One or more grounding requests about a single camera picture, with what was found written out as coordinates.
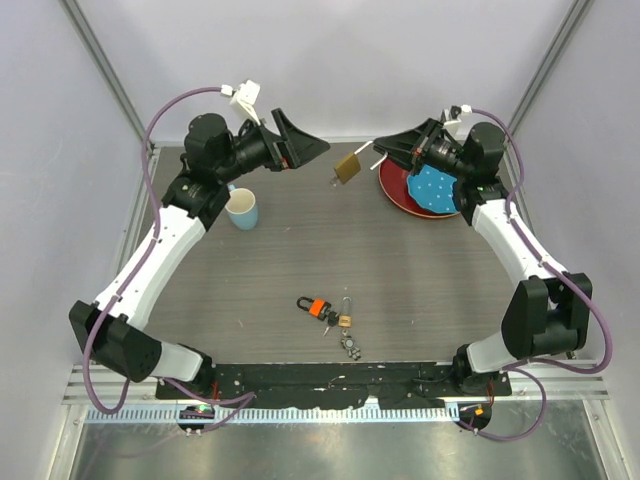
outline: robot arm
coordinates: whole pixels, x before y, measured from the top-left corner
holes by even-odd
[[[98,316],[137,267],[150,242],[156,242],[109,311],[91,352],[94,360],[134,382],[148,376],[169,377],[182,381],[194,393],[210,393],[215,374],[212,359],[192,348],[160,342],[145,334],[151,310],[184,256],[211,228],[229,200],[228,182],[260,166],[276,172],[296,169],[329,149],[325,141],[297,129],[280,109],[272,112],[279,135],[267,130],[254,118],[252,104],[257,92],[240,100],[236,98],[246,88],[255,86],[247,82],[233,95],[232,106],[248,118],[237,136],[216,114],[201,115],[191,122],[185,138],[186,153],[181,156],[182,171],[162,198],[162,228],[158,238],[154,238],[152,228],[116,279],[95,301],[91,305],[78,301],[69,312],[76,338],[84,350]]]
[[[515,205],[507,216],[508,194],[497,175],[505,151],[504,132],[491,123],[478,123],[460,144],[452,132],[465,113],[471,113],[471,108],[451,107],[440,121],[430,118],[412,130],[377,138],[373,145],[412,174],[429,165],[454,176],[456,207],[489,243],[514,285],[500,331],[460,347],[454,357],[456,382],[474,386],[486,383],[488,376],[518,360],[578,350],[586,342],[587,306],[542,266],[511,222],[518,222],[544,262],[564,272],[589,297],[592,287],[586,275],[566,273],[567,269],[544,250]]]

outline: white cable connector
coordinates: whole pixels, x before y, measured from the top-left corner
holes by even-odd
[[[258,118],[258,114],[253,108],[259,93],[260,85],[251,80],[246,80],[233,92],[229,105],[242,120],[249,119],[256,125],[260,125],[260,118]]]
[[[227,98],[233,97],[233,87],[231,85],[222,85],[220,87],[220,95]]]

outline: key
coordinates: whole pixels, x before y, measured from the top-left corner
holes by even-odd
[[[329,329],[331,327],[335,327],[337,324],[338,324],[338,314],[332,310],[327,314],[327,328],[325,328],[322,336],[326,337],[327,332],[329,332]]]
[[[331,180],[331,185],[337,187],[338,181],[344,185],[355,177],[360,170],[361,166],[358,155],[350,153],[333,166],[333,171],[336,173],[336,176]]]

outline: gold padlock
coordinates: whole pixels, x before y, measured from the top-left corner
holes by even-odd
[[[360,160],[358,155],[350,153],[333,167],[333,171],[336,176],[331,180],[332,185],[338,185],[338,181],[344,185],[353,177],[355,177],[361,170]]]
[[[351,328],[351,297],[344,297],[342,299],[338,326],[340,328]]]

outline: blue cloth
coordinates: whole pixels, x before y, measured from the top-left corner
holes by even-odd
[[[421,208],[438,214],[455,213],[458,211],[453,204],[455,181],[454,177],[425,166],[418,175],[407,177],[407,188]]]

